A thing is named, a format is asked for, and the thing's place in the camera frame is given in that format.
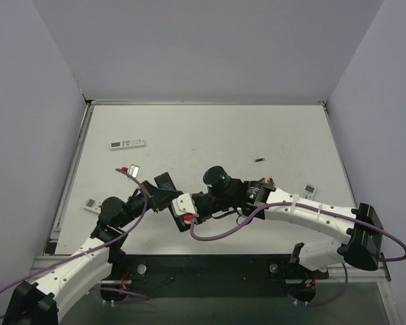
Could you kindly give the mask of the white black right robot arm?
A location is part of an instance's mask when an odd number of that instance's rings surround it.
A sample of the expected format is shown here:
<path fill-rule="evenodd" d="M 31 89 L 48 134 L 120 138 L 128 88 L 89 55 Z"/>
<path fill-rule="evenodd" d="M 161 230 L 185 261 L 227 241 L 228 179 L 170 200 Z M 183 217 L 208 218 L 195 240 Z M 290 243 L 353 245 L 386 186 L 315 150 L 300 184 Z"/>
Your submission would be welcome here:
<path fill-rule="evenodd" d="M 223 210 L 241 210 L 246 223 L 258 218 L 284 221 L 326 235 L 327 240 L 295 245 L 291 262 L 316 271 L 337 263 L 375 271 L 382 246 L 383 226 L 375 208 L 361 203 L 336 207 L 289 194 L 261 181 L 230 177 L 221 166 L 207 170 L 206 193 L 192 194 L 196 223 Z"/>

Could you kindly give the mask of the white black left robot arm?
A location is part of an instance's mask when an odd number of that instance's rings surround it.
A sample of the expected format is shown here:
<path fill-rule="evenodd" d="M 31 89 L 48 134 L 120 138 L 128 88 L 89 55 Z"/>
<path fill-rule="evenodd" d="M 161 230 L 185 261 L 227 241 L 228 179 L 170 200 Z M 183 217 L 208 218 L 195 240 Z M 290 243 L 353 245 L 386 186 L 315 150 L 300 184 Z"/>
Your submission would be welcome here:
<path fill-rule="evenodd" d="M 95 229 L 69 260 L 50 267 L 33 283 L 24 280 L 17 285 L 3 323 L 59 324 L 100 280 L 119 278 L 125 272 L 123 227 L 147 209 L 159 212 L 169 207 L 181 194 L 145 181 L 126 202 L 114 196 L 105 199 Z"/>

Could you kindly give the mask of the black tv remote control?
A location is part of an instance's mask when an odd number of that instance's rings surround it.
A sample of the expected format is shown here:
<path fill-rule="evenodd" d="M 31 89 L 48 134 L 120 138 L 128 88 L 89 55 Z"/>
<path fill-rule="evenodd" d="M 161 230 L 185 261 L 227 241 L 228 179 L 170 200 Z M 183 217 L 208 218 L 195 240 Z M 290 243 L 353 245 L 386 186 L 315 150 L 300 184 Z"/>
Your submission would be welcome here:
<path fill-rule="evenodd" d="M 180 232 L 185 232 L 190 229 L 190 225 L 186 224 L 184 220 L 180 219 L 174 214 L 173 200 L 182 195 L 182 191 L 178 191 L 168 172 L 164 172 L 154 178 L 156 187 L 161 191 L 160 198 L 158 200 L 158 210 L 163 211 L 168 209 L 176 226 Z"/>

